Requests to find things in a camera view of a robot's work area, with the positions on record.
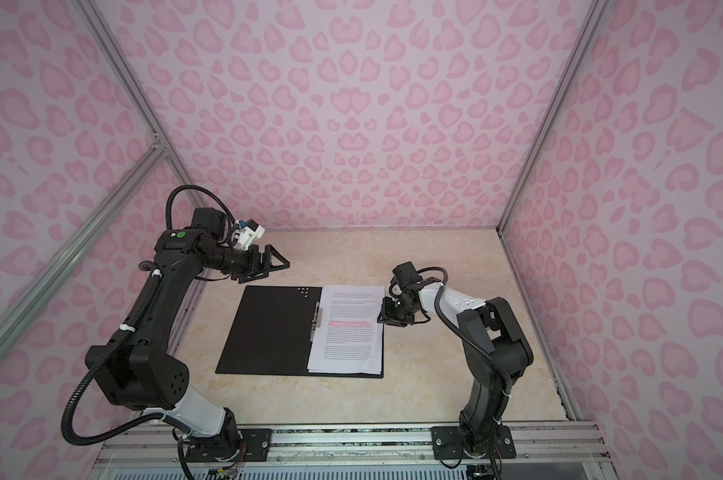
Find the printed paper sheet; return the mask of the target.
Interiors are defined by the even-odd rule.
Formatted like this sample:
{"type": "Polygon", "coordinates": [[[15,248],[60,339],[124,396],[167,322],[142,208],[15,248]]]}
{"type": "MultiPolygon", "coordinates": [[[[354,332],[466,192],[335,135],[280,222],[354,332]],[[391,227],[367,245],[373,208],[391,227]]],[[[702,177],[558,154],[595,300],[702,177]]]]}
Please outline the printed paper sheet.
{"type": "Polygon", "coordinates": [[[321,289],[318,325],[307,370],[311,374],[383,375],[381,286],[327,285],[321,289]]]}

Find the blue folder with black inside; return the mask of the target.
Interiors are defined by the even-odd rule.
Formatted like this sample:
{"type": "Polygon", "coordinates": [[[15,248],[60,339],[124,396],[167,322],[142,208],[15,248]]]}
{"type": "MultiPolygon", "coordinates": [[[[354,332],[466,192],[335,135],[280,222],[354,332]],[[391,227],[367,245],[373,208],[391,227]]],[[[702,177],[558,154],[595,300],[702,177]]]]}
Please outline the blue folder with black inside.
{"type": "Polygon", "coordinates": [[[321,293],[313,286],[247,286],[215,373],[313,376],[308,360],[321,293]]]}

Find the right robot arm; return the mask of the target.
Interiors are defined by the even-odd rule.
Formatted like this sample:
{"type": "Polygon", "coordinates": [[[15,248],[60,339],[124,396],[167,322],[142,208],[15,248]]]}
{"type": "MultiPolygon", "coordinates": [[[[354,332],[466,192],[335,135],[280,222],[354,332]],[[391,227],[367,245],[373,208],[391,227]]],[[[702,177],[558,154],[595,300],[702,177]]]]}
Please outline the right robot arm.
{"type": "Polygon", "coordinates": [[[383,298],[377,322],[393,327],[419,324],[437,318],[455,334],[473,376],[471,397],[459,415],[457,444],[443,443],[437,458],[457,457],[499,460],[513,440],[503,425],[503,415],[517,380],[533,364],[533,350],[507,300],[471,297],[447,286],[449,274],[442,267],[417,269],[411,262],[397,265],[383,298]]]}

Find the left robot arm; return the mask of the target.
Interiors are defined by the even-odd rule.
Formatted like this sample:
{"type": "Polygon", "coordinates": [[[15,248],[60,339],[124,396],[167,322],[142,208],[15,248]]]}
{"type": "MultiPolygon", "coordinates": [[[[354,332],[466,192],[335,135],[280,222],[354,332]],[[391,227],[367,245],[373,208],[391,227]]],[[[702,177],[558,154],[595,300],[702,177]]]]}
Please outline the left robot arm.
{"type": "Polygon", "coordinates": [[[141,266],[148,277],[131,312],[107,344],[92,346],[85,355],[87,372],[61,419],[61,433],[69,444],[105,442],[156,420],[175,429],[180,451],[193,448],[206,460],[243,458],[244,441],[233,413],[192,387],[189,369],[170,353],[169,340],[185,295],[201,273],[214,270],[247,283],[289,268],[289,261],[274,247],[256,245],[263,233],[256,222],[236,222],[214,208],[195,209],[185,228],[166,226],[153,260],[141,266]],[[75,433],[74,412],[91,384],[110,404],[139,416],[101,434],[75,433]]]}

